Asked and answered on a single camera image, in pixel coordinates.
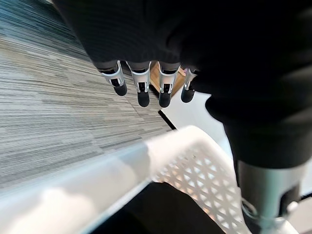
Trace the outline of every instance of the black glove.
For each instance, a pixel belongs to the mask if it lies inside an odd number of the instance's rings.
[[[182,62],[210,93],[233,155],[293,167],[312,155],[310,1],[54,0],[93,63]]]

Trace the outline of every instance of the black fabric sleeve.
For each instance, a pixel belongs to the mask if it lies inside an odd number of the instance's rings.
[[[311,2],[211,5],[184,24],[188,35],[176,30],[168,45],[201,70],[192,85],[212,94],[206,108],[224,124],[234,158],[267,168],[306,162],[312,155]]]

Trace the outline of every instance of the black fingertip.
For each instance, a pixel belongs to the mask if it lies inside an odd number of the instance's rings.
[[[195,90],[185,90],[185,88],[183,87],[182,93],[181,93],[181,100],[185,103],[192,101],[194,97],[194,93],[195,93]]]
[[[171,94],[168,93],[159,93],[159,105],[163,108],[169,106],[170,104],[170,99],[171,99]]]
[[[126,82],[123,83],[122,86],[117,86],[114,87],[115,92],[119,95],[119,96],[125,96],[127,93],[127,85]]]
[[[148,95],[148,92],[137,93],[137,101],[140,106],[147,107],[148,104],[150,104],[150,97]]]

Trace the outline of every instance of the white plastic crate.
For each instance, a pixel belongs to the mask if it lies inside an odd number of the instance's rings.
[[[152,180],[166,181],[189,194],[226,233],[249,233],[232,160],[194,126],[86,160],[1,194],[0,233],[89,233]],[[297,232],[286,222],[274,233]]]

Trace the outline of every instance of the gray carpet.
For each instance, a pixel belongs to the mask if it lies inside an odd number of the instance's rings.
[[[0,4],[0,189],[170,128],[132,80],[119,97],[52,6]]]

